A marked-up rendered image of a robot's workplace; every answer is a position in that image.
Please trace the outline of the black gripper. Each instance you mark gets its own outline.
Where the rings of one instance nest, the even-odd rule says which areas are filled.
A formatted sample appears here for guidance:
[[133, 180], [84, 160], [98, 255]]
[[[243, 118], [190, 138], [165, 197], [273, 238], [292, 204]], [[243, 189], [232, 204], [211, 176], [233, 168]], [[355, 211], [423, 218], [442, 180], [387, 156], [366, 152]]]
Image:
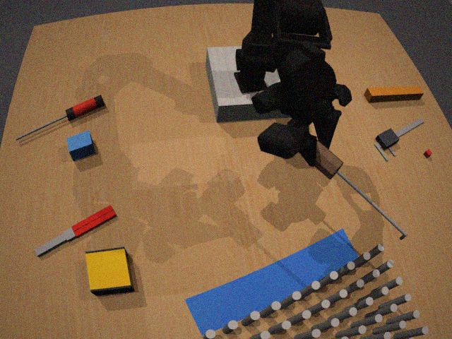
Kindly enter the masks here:
[[[309, 166], [316, 163], [316, 139], [327, 149], [336, 125], [342, 114], [336, 110], [332, 101], [339, 99], [339, 104], [346, 107], [352, 101], [351, 91], [346, 85], [336, 84], [333, 94], [324, 101], [317, 103], [304, 101], [293, 90], [289, 83], [280, 81], [276, 87], [278, 92], [284, 93], [287, 100], [287, 109], [284, 114], [291, 116], [287, 125], [273, 123], [259, 134], [258, 144], [261, 151], [283, 157], [285, 159], [295, 156], [298, 152]], [[310, 135], [309, 125], [313, 122], [316, 136]]]

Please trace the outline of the red and black screwdriver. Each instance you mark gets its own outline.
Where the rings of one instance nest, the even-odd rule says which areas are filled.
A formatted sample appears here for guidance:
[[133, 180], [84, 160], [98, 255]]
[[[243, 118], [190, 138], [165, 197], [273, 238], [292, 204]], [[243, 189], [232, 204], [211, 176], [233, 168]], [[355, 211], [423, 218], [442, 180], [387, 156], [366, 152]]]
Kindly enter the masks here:
[[36, 132], [36, 131], [44, 128], [44, 127], [46, 127], [46, 126], [49, 126], [50, 124], [53, 124], [56, 121], [59, 121], [59, 120], [65, 118], [65, 117], [68, 117], [69, 121], [71, 121], [72, 119], [75, 119], [75, 118], [80, 117], [80, 116], [82, 116], [84, 114], [87, 114], [87, 113], [89, 113], [89, 112], [91, 112], [91, 111], [93, 111], [93, 110], [95, 110], [95, 109], [97, 109], [99, 107], [104, 106], [105, 104], [104, 104], [103, 101], [104, 100], [102, 99], [101, 95], [99, 95], [97, 97], [94, 97], [94, 98], [91, 98], [89, 100], [86, 100], [85, 102], [82, 102], [79, 105], [76, 105], [76, 106], [74, 106], [72, 108], [69, 108], [69, 109], [65, 110], [66, 111], [66, 115], [65, 116], [60, 117], [60, 118], [58, 118], [58, 119], [56, 119], [54, 121], [51, 121], [48, 124], [45, 124], [44, 126], [41, 126], [41, 127], [37, 128], [37, 129], [29, 131], [29, 132], [23, 134], [22, 136], [17, 137], [16, 140], [18, 140], [18, 139], [20, 139], [20, 138], [22, 138], [24, 136], [30, 135], [30, 134], [32, 134], [32, 133], [34, 133], [34, 132]]

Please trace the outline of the blue taped strip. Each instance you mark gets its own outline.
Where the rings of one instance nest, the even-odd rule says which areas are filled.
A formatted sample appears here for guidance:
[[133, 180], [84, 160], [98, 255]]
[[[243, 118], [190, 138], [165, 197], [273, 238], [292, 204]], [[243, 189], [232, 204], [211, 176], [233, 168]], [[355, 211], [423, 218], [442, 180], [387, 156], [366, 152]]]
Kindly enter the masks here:
[[219, 287], [185, 299], [201, 332], [216, 331], [253, 311], [281, 302], [358, 258], [344, 229], [285, 258]]

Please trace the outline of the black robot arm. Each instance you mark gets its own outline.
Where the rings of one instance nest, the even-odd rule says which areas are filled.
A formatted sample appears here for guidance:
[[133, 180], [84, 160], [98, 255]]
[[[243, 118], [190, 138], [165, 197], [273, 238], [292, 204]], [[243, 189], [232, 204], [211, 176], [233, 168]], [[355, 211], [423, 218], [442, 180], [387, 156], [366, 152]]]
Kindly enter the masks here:
[[304, 101], [329, 98], [337, 80], [322, 49], [331, 50], [332, 38], [321, 0], [254, 0], [251, 31], [235, 54], [240, 72], [234, 77], [241, 93], [263, 90], [251, 98], [257, 113], [284, 114], [287, 100], [276, 87], [281, 82], [267, 86], [264, 80], [266, 72], [277, 69], [280, 80]]

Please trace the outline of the blue block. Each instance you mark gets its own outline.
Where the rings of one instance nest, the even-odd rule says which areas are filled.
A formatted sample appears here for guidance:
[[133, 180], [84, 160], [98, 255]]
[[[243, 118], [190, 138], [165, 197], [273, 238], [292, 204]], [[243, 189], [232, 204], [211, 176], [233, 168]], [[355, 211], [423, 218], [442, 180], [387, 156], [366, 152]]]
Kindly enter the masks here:
[[90, 131], [67, 138], [69, 154], [73, 161], [95, 154]]

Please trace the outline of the orange rectangular block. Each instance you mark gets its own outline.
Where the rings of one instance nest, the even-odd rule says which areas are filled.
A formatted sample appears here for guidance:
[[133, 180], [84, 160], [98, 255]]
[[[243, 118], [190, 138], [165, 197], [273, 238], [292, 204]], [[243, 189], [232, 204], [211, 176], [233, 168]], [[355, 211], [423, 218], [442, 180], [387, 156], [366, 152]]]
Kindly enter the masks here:
[[367, 102], [392, 102], [403, 100], [420, 100], [423, 91], [419, 86], [375, 87], [367, 88], [364, 96]]

